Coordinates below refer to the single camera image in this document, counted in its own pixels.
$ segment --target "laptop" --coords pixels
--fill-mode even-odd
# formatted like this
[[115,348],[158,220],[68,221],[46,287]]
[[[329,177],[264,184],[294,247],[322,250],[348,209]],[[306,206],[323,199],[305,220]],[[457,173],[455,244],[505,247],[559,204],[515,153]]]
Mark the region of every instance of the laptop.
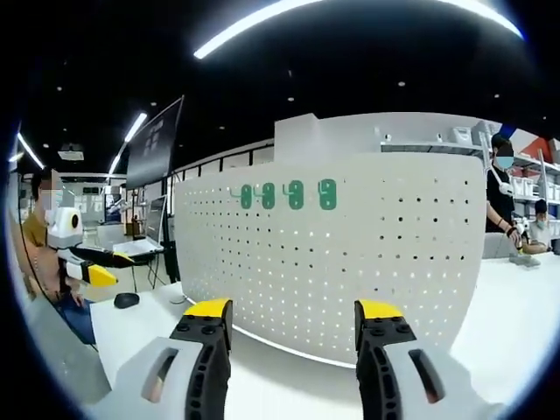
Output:
[[113,252],[126,256],[143,256],[162,252],[162,224],[165,213],[166,196],[154,199],[148,204],[146,215],[146,237],[139,241],[128,241],[113,245]]

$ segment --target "black shirt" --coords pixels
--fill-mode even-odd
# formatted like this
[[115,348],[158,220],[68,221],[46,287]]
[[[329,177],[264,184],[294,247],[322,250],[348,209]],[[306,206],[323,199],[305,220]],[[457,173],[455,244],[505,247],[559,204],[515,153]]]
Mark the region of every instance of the black shirt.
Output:
[[[509,184],[509,175],[496,167],[494,169],[501,181]],[[492,170],[488,170],[486,175],[486,200],[490,201],[490,206],[504,221],[512,224],[512,212],[515,209],[514,198],[500,192],[500,184],[498,184]],[[494,225],[488,218],[486,218],[486,231],[503,233],[503,230]]]

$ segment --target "ceiling light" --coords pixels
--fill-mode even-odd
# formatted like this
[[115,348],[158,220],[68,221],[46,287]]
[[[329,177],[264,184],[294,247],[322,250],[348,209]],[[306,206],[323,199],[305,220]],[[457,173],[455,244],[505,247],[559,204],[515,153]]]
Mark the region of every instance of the ceiling light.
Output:
[[37,155],[35,154],[35,152],[33,152],[32,148],[29,147],[29,144],[27,144],[27,142],[24,140],[24,137],[21,135],[21,133],[17,133],[17,140],[19,140],[19,142],[21,143],[22,146],[24,146],[25,151],[27,151],[27,154],[29,156],[31,156],[31,159],[33,159],[35,161],[35,163],[37,164],[37,166],[41,169],[45,168],[45,166],[43,165],[43,163],[39,160],[39,158],[37,157]]
[[8,159],[8,162],[13,163],[13,162],[17,162],[19,159],[21,159],[24,156],[24,153],[22,151],[20,151],[19,153],[15,154],[14,156],[10,157]]
[[220,32],[218,35],[206,42],[201,48],[194,52],[194,57],[199,60],[204,59],[209,53],[217,50],[228,42],[231,38],[245,32],[247,29],[264,22],[267,19],[273,18],[285,11],[296,9],[297,7],[305,6],[307,4],[317,3],[322,0],[280,0],[270,6],[264,7],[255,13],[252,13],[243,19],[235,22],[226,30]]
[[121,160],[121,155],[120,154],[116,155],[115,158],[113,159],[113,163],[111,164],[111,167],[108,170],[109,176],[113,175],[113,172],[115,171],[115,168],[116,168],[116,164],[119,163],[119,160]]
[[142,123],[147,117],[148,116],[144,112],[140,113],[140,115],[134,121],[134,124],[132,124],[132,127],[130,127],[129,134],[127,134],[126,137],[124,138],[125,143],[128,143],[130,140],[132,140],[132,137],[134,137],[134,135],[137,133],[138,129],[140,128],[140,126],[142,125]]
[[[291,11],[297,7],[305,6],[307,4],[318,3],[322,0],[280,0],[273,3],[267,7],[264,7],[250,15],[244,17],[243,19],[235,22],[224,31],[220,32],[218,35],[206,42],[201,48],[194,52],[194,57],[199,60],[204,59],[208,54],[217,50],[223,46],[230,39],[236,37],[247,29],[264,22],[267,19],[278,16],[286,11]],[[496,24],[503,26],[509,31],[513,32],[519,38],[523,39],[521,32],[512,24],[509,20],[503,17],[500,13],[493,10],[492,8],[486,6],[485,4],[479,3],[476,0],[438,0],[441,3],[452,4],[454,6],[460,7],[471,13],[475,13],[482,18],[490,19]]]

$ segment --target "monitor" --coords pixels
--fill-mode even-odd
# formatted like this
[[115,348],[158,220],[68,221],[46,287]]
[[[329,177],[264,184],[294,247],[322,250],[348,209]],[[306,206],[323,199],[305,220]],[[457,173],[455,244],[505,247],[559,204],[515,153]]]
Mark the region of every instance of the monitor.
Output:
[[131,190],[167,177],[183,98],[145,124],[129,143],[126,187]]
[[148,205],[146,215],[146,236],[156,244],[161,242],[161,227],[165,211],[165,196],[154,199]]

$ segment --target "white pegboard wall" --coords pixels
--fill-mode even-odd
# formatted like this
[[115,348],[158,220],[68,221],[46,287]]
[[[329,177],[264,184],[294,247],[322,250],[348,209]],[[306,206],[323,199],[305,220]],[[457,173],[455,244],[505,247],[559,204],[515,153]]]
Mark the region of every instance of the white pegboard wall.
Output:
[[[262,164],[179,183],[183,290],[195,301],[232,298],[239,327],[330,361],[355,363],[358,298],[398,306],[418,337],[449,348],[479,273],[483,173],[475,157],[372,153],[325,167]],[[319,199],[322,179],[336,183],[334,209],[321,207],[333,205]],[[299,210],[283,194],[293,180],[304,186],[291,202],[298,208],[303,198]],[[243,185],[261,194],[265,183],[276,189],[269,210],[255,197],[244,209],[231,195]]]

